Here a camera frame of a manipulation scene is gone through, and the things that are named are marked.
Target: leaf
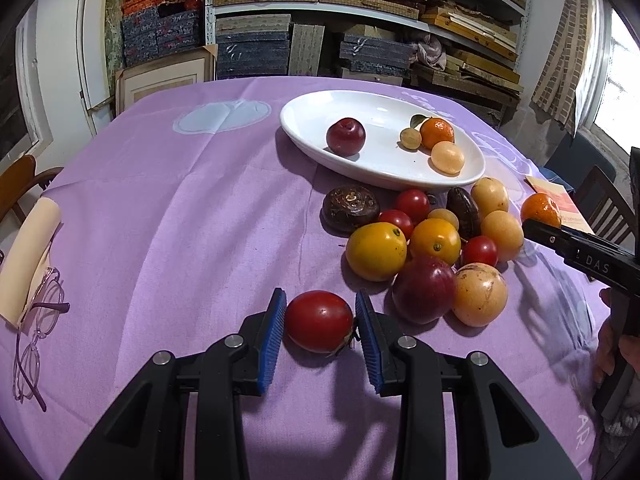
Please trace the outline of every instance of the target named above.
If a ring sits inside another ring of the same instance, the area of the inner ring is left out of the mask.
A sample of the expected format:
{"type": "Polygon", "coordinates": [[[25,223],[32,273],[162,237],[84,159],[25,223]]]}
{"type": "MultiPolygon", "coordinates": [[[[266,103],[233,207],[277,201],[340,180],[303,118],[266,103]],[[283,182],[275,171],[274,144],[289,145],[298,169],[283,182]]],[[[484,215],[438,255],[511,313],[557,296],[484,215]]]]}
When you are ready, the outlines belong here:
{"type": "Polygon", "coordinates": [[[415,128],[416,126],[418,126],[419,124],[423,123],[426,120],[427,120],[427,117],[425,117],[424,115],[420,115],[420,114],[414,115],[411,118],[411,123],[410,123],[411,127],[415,128]]]}

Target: chair backrest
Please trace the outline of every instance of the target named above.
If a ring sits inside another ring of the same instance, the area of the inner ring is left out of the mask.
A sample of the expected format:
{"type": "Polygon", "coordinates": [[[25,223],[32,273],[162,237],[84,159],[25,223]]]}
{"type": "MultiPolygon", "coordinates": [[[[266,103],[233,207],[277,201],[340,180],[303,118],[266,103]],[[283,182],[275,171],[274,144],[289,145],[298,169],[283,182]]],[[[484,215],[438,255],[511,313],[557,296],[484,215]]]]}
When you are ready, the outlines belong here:
{"type": "Polygon", "coordinates": [[[574,202],[597,236],[618,245],[629,235],[638,238],[635,213],[599,167],[591,168],[576,190],[574,202]],[[597,201],[591,206],[587,199],[594,196],[597,201]]]}
{"type": "Polygon", "coordinates": [[[589,140],[577,132],[575,139],[565,135],[545,164],[566,183],[578,189],[594,166],[599,167],[610,181],[616,180],[616,168],[589,140]]]}
{"type": "MultiPolygon", "coordinates": [[[[3,174],[0,174],[0,221],[11,209],[19,209],[18,199],[24,194],[24,189],[33,181],[35,175],[36,159],[32,155],[22,156],[3,174]]],[[[24,221],[21,217],[24,214],[20,215],[17,210],[15,213],[20,221],[24,221]]]]}

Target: purple tablecloth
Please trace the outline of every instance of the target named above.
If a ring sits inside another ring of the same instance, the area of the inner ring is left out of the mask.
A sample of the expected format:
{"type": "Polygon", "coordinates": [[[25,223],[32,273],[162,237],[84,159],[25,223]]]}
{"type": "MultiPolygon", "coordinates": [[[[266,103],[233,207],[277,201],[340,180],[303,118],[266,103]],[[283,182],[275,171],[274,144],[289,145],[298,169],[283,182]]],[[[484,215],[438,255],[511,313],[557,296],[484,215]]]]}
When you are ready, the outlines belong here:
{"type": "MultiPolygon", "coordinates": [[[[364,286],[377,310],[392,311],[383,285],[363,282],[345,266],[345,239],[320,225],[324,194],[346,179],[303,155],[279,128],[285,103],[323,89],[370,91],[437,110],[478,142],[487,175],[510,190],[512,213],[530,194],[524,176],[538,174],[531,161],[462,106],[413,90],[270,77],[145,98],[47,192],[62,208],[51,259],[71,304],[39,343],[47,413],[34,401],[13,400],[15,333],[0,328],[0,413],[45,480],[60,475],[154,352],[205,350],[265,309],[277,286],[289,299],[330,290],[352,307],[364,286]]],[[[392,203],[394,193],[376,193],[383,206],[392,203]]],[[[429,330],[405,330],[440,352],[487,352],[590,478],[590,352],[607,316],[597,295],[602,287],[530,242],[504,277],[508,305],[484,330],[453,316],[429,330]]],[[[374,394],[361,354],[356,345],[327,359],[285,341],[268,394],[242,404],[254,480],[390,478],[399,399],[374,394]]]]}

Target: white oval plate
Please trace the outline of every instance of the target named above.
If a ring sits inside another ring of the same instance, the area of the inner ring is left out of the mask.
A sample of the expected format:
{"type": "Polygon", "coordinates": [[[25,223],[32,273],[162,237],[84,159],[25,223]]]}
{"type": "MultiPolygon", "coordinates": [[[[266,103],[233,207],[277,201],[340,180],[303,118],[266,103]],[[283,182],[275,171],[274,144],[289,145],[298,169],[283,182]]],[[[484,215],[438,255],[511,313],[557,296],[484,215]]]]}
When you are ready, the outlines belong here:
{"type": "Polygon", "coordinates": [[[297,147],[318,164],[372,186],[402,190],[411,187],[444,189],[466,186],[484,174],[484,155],[464,130],[453,125],[456,144],[465,154],[459,174],[446,175],[431,164],[428,152],[411,152],[399,145],[400,131],[411,117],[437,114],[391,97],[351,90],[325,90],[301,95],[287,103],[280,124],[297,147]],[[367,140],[360,153],[341,157],[326,144],[326,131],[344,118],[357,119],[367,140]]]}

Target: framed picture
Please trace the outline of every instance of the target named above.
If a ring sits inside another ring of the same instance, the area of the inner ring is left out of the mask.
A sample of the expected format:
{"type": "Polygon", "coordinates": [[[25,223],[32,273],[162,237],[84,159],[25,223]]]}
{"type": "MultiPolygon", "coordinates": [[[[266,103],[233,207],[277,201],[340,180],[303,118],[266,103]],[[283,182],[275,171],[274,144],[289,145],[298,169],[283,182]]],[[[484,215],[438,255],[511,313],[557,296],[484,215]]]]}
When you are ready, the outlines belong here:
{"type": "Polygon", "coordinates": [[[179,52],[121,70],[116,77],[116,115],[155,92],[213,81],[217,45],[179,52]]]}

